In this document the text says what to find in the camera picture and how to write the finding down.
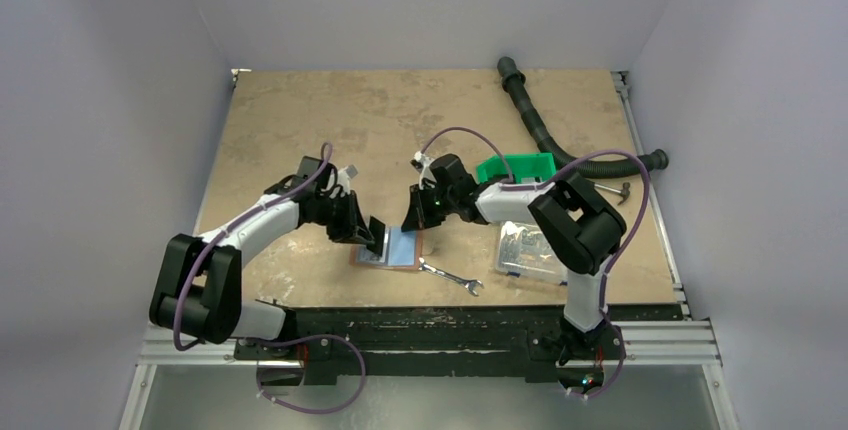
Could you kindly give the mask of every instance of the table top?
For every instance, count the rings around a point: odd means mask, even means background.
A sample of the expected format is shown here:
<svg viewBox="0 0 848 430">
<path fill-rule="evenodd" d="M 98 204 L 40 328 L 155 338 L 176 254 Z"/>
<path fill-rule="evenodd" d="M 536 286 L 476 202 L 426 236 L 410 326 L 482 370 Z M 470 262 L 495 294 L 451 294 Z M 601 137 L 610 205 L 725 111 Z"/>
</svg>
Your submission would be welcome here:
<svg viewBox="0 0 848 430">
<path fill-rule="evenodd" d="M 548 130 L 573 155 L 604 148 L 634 150 L 621 101 L 605 70 L 526 70 L 527 90 Z M 198 230 L 229 221 L 265 188 L 293 173 L 304 155 L 334 145 L 332 162 L 354 164 L 352 187 L 363 214 L 400 225 L 409 185 L 418 175 L 412 155 L 435 132 L 474 128 L 501 151 L 535 153 L 494 70 L 243 72 L 209 179 Z M 472 135 L 448 133 L 428 154 L 455 153 L 469 172 L 492 156 Z M 628 223 L 642 185 L 616 207 Z M 610 181 L 620 185 L 620 181 Z M 605 194 L 611 202 L 617 196 Z M 424 232 L 427 261 L 485 283 L 479 297 L 416 270 L 350 265 L 350 246 L 334 244 L 324 228 L 304 225 L 274 242 L 244 269 L 245 298 L 276 299 L 291 307 L 562 304 L 568 289 L 494 270 L 498 225 L 452 216 Z M 671 273 L 653 213 L 609 279 L 609 303 L 674 302 Z"/>
</svg>

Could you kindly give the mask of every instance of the clear plastic box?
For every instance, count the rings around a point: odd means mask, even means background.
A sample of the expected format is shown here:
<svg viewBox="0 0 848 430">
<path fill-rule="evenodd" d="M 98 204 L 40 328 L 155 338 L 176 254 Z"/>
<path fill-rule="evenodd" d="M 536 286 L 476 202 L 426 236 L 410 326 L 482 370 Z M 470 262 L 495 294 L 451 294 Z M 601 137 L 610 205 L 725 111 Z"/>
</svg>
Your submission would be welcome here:
<svg viewBox="0 0 848 430">
<path fill-rule="evenodd" d="M 515 277 L 566 285 L 566 268 L 536 225 L 505 222 L 495 270 Z"/>
</svg>

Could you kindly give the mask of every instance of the purple cable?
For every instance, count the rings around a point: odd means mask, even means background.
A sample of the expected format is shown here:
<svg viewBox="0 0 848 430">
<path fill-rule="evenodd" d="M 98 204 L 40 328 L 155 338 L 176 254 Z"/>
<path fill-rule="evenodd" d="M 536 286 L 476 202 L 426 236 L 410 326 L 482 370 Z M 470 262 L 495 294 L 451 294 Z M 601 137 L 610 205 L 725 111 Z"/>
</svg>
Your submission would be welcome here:
<svg viewBox="0 0 848 430">
<path fill-rule="evenodd" d="M 604 386 L 598 389 L 596 392 L 592 394 L 585 394 L 586 398 L 595 398 L 609 389 L 612 384 L 618 379 L 619 374 L 621 373 L 621 369 L 624 366 L 624 359 L 627 358 L 626 352 L 624 350 L 624 337 L 621 335 L 621 330 L 618 329 L 615 325 L 612 324 L 612 321 L 609 318 L 607 312 L 604 311 L 604 307 L 606 306 L 606 294 L 607 294 L 607 277 L 609 276 L 610 270 L 615 265 L 615 262 L 621 257 L 621 254 L 624 253 L 624 250 L 630 245 L 630 241 L 633 240 L 633 236 L 636 235 L 636 230 L 639 229 L 639 226 L 642 225 L 642 219 L 645 217 L 645 212 L 648 209 L 648 196 L 650 192 L 651 185 L 651 176 L 648 174 L 648 169 L 645 168 L 645 164 L 642 163 L 635 155 L 629 152 L 625 152 L 624 150 L 600 150 L 597 152 L 592 152 L 587 155 L 584 155 L 572 162 L 569 162 L 568 165 L 560 168 L 555 174 L 551 176 L 551 178 L 547 179 L 544 183 L 541 184 L 530 184 L 530 185 L 501 185 L 501 188 L 505 191 L 522 191 L 522 190 L 539 190 L 542 189 L 557 180 L 563 178 L 570 172 L 573 172 L 577 169 L 577 166 L 581 163 L 591 160 L 593 158 L 600 157 L 602 155 L 621 155 L 628 160 L 632 161 L 639 168 L 639 175 L 642 177 L 642 203 L 639 205 L 639 213 L 636 214 L 636 220 L 633 222 L 633 228 L 630 229 L 630 233 L 627 234 L 627 238 L 624 239 L 624 242 L 621 243 L 621 246 L 618 247 L 618 251 L 610 257 L 609 264 L 607 264 L 607 268 L 604 270 L 604 274 L 601 276 L 601 299 L 600 299 L 600 308 L 598 309 L 601 312 L 601 316 L 604 318 L 604 322 L 607 325 L 611 326 L 613 331 L 615 332 L 616 337 L 618 337 L 618 341 L 621 342 L 621 353 L 618 359 L 618 365 L 615 367 L 615 371 L 612 373 L 612 376 L 605 382 Z"/>
<path fill-rule="evenodd" d="M 310 175 L 309 178 L 307 178 L 303 183 L 301 183 L 297 187 L 289 190 L 285 194 L 280 195 L 279 197 L 273 200 L 270 200 L 268 203 L 265 204 L 264 207 L 261 205 L 257 205 L 251 208 L 250 210 L 244 212 L 238 218 L 230 222 L 230 224 L 227 225 L 226 229 L 218 232 L 218 234 L 215 235 L 215 237 L 213 237 L 212 240 L 207 243 L 205 247 L 203 247 L 203 250 L 200 251 L 200 254 L 194 260 L 194 263 L 192 264 L 191 269 L 188 272 L 188 276 L 186 277 L 186 281 L 183 284 L 183 288 L 180 290 L 180 296 L 179 298 L 177 298 L 177 308 L 174 312 L 174 347 L 176 347 L 177 350 L 185 352 L 186 350 L 200 343 L 200 339 L 198 338 L 187 345 L 183 345 L 183 342 L 180 340 L 180 330 L 182 328 L 183 310 L 185 309 L 186 299 L 188 299 L 188 292 L 191 289 L 192 282 L 194 281 L 195 277 L 197 277 L 198 272 L 200 272 L 200 266 L 203 264 L 203 261 L 206 260 L 206 257 L 209 255 L 209 252 L 211 252 L 212 249 L 215 248 L 215 246 L 218 245 L 218 243 L 220 243 L 226 235 L 228 235 L 230 232 L 235 231 L 236 228 L 238 228 L 241 224 L 243 224 L 245 221 L 247 221 L 257 213 L 262 212 L 270 207 L 279 205 L 303 191 L 304 188 L 306 188 L 310 183 L 314 182 L 315 179 L 318 178 L 318 176 L 324 172 L 324 169 L 327 168 L 327 164 L 330 163 L 330 157 L 332 156 L 333 145 L 330 142 L 324 142 L 324 144 L 321 145 L 321 165 L 318 166 L 318 170 L 316 170 L 315 173 Z"/>
<path fill-rule="evenodd" d="M 496 147 L 495 144 L 492 143 L 491 140 L 484 137 L 482 133 L 478 132 L 477 130 L 472 130 L 468 127 L 448 127 L 448 128 L 445 128 L 445 129 L 443 129 L 439 132 L 436 132 L 436 134 L 433 135 L 432 137 L 430 137 L 430 140 L 427 140 L 427 143 L 425 143 L 424 146 L 421 147 L 421 153 L 426 152 L 427 149 L 430 148 L 430 145 L 432 145 L 433 142 L 437 138 L 439 138 L 442 135 L 444 135 L 448 132 L 451 132 L 451 131 L 470 133 L 470 134 L 476 136 L 477 138 L 479 138 L 480 140 L 483 140 L 484 142 L 486 142 L 486 144 L 489 146 L 489 148 L 491 148 L 495 152 L 495 154 L 498 157 L 500 157 L 501 162 L 504 164 L 504 168 L 506 169 L 506 172 L 509 174 L 509 181 L 515 182 L 515 175 L 513 175 L 513 173 L 512 173 L 512 167 L 509 166 L 509 162 L 506 161 L 506 157 L 504 157 L 503 153 L 501 153 L 501 151 L 498 150 L 498 147 Z"/>
<path fill-rule="evenodd" d="M 277 397 L 269 394 L 262 388 L 262 381 L 260 380 L 259 369 L 256 370 L 256 386 L 259 388 L 259 394 L 268 399 L 271 403 L 276 403 L 277 405 L 281 405 L 288 409 L 306 413 L 309 415 L 327 415 L 330 413 L 338 412 L 344 408 L 347 408 L 351 403 L 353 403 L 357 398 L 359 398 L 359 394 L 362 393 L 362 389 L 365 388 L 365 358 L 362 357 L 362 352 L 359 351 L 352 343 L 348 342 L 346 339 L 338 336 L 338 335 L 310 335 L 308 337 L 298 338 L 296 340 L 289 340 L 288 342 L 269 342 L 267 340 L 258 340 L 251 339 L 254 342 L 259 343 L 260 345 L 264 345 L 266 347 L 274 347 L 274 348 L 285 348 L 290 347 L 292 345 L 297 345 L 299 343 L 310 342 L 313 340 L 322 340 L 322 339 L 335 340 L 337 342 L 341 342 L 347 345 L 352 351 L 353 354 L 356 355 L 356 359 L 359 360 L 359 370 L 360 370 L 360 378 L 359 378 L 359 386 L 356 387 L 356 391 L 353 392 L 353 395 L 350 396 L 344 402 L 336 405 L 335 407 L 330 408 L 306 408 L 294 405 L 292 403 L 284 402 L 282 400 L 277 399 Z"/>
</svg>

